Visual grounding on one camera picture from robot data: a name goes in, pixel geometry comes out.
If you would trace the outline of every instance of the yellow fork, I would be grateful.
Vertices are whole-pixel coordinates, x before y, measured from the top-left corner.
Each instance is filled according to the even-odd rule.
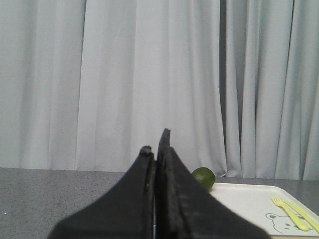
[[[304,221],[302,221],[296,214],[294,214],[294,212],[287,207],[285,202],[281,200],[279,196],[273,196],[272,200],[276,206],[281,207],[285,210],[285,212],[288,214],[288,216],[291,218],[291,220],[297,225],[297,227],[300,230],[303,230],[305,232],[309,231],[308,225]]]

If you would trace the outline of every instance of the speckled gray table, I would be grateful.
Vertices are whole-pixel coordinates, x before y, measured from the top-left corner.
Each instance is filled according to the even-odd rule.
[[[55,223],[94,202],[123,173],[0,168],[0,239],[45,239]],[[319,214],[319,181],[217,178],[283,188]]]

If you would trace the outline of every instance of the table surface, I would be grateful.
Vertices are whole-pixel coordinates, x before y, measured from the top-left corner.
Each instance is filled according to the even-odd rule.
[[[94,202],[122,176],[0,168],[0,238],[45,239],[59,220]],[[319,181],[217,177],[216,182],[277,186],[319,214]]]

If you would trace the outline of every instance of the white tray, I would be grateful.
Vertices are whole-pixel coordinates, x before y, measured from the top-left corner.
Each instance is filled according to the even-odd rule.
[[[283,200],[289,200],[303,208],[312,219],[319,222],[319,217],[315,213],[281,188],[215,183],[210,194],[236,214],[263,228],[273,238],[276,236],[319,238],[318,232],[310,225],[308,232],[299,230],[285,211],[273,204],[271,197],[278,195]]]

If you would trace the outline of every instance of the yellow plastic cutlery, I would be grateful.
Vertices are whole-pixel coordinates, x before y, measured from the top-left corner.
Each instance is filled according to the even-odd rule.
[[[303,216],[304,219],[319,233],[319,224],[312,220],[302,208],[289,201],[285,201],[285,203],[287,203],[292,209]]]
[[[272,200],[276,206],[281,207],[285,210],[285,212],[288,214],[288,216],[300,230],[303,230],[305,232],[309,231],[308,225],[304,221],[302,221],[296,214],[294,214],[294,212],[291,211],[289,207],[287,207],[286,203],[283,200],[281,200],[279,196],[273,196]]]

